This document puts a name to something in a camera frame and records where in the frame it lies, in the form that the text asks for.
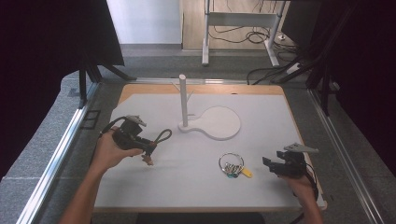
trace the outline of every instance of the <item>person's left hand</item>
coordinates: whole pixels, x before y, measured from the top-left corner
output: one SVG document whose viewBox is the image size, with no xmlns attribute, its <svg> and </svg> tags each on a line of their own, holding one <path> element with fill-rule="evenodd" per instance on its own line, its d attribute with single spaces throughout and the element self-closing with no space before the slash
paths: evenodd
<svg viewBox="0 0 396 224">
<path fill-rule="evenodd" d="M 143 153 L 143 150 L 139 148 L 120 149 L 112 137 L 117 129 L 118 127 L 111 128 L 98 139 L 90 169 L 104 174 L 107 169 L 116 166 L 122 159 Z"/>
</svg>

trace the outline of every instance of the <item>white round base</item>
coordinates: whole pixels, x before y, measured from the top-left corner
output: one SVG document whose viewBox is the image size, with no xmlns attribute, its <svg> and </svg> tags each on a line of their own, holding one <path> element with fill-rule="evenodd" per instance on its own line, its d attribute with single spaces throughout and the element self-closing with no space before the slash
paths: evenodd
<svg viewBox="0 0 396 224">
<path fill-rule="evenodd" d="M 214 106 L 208 108 L 200 118 L 189 120 L 187 127 L 180 122 L 178 128 L 183 133 L 198 131 L 210 138 L 222 141 L 233 138 L 239 132 L 241 120 L 230 108 Z"/>
</svg>

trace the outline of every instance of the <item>metal bracket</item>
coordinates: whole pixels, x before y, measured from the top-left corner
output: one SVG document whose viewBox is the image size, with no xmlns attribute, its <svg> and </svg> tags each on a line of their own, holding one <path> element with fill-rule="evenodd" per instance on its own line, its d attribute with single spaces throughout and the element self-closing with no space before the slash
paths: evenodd
<svg viewBox="0 0 396 224">
<path fill-rule="evenodd" d="M 309 152 L 309 153 L 318 153 L 319 150 L 317 148 L 312 148 L 312 147 L 306 147 L 303 145 L 300 145 L 298 143 L 291 144 L 290 146 L 284 147 L 285 150 L 287 151 L 293 151 L 293 152 Z"/>
</svg>

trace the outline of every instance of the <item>key ring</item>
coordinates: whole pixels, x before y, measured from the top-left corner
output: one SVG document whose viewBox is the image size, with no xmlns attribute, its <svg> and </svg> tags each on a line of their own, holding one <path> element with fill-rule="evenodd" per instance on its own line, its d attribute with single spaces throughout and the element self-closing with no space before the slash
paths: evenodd
<svg viewBox="0 0 396 224">
<path fill-rule="evenodd" d="M 231 164 L 231 163 L 226 162 L 226 163 L 225 163 L 225 166 L 223 167 L 223 166 L 221 165 L 221 159 L 222 159 L 224 156 L 227 156 L 227 155 L 233 155 L 233 156 L 235 156 L 236 158 L 238 158 L 238 159 L 239 159 L 239 165 L 234 165 L 234 164 Z M 243 159 L 240 155 L 238 155 L 238 154 L 236 154 L 236 153 L 227 152 L 227 153 L 224 153 L 224 154 L 223 154 L 222 156 L 220 156 L 220 158 L 219 158 L 219 167 L 220 167 L 221 171 L 222 171 L 224 174 L 226 174 L 229 178 L 237 178 L 237 177 L 239 176 L 239 174 L 241 173 L 241 171 L 244 169 L 244 165 L 245 165 L 244 159 Z"/>
</svg>

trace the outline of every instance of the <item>white tabletop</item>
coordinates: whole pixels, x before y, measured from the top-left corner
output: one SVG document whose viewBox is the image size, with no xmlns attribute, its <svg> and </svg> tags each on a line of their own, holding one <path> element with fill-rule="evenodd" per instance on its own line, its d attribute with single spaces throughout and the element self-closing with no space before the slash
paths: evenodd
<svg viewBox="0 0 396 224">
<path fill-rule="evenodd" d="M 241 119 L 232 139 L 216 141 L 203 133 L 182 133 L 179 94 L 134 94 L 114 111 L 111 120 L 140 115 L 147 123 L 139 136 L 154 140 L 164 129 L 170 139 L 152 154 L 154 166 L 140 157 L 124 159 L 104 175 L 95 211 L 246 212 L 299 209 L 286 182 L 270 173 L 262 157 L 284 162 L 277 150 L 301 143 L 283 95 L 193 94 L 188 113 L 200 115 L 211 106 L 231 108 Z M 252 178 L 228 178 L 219 168 L 227 152 L 243 157 Z M 318 205 L 325 206 L 321 195 Z"/>
</svg>

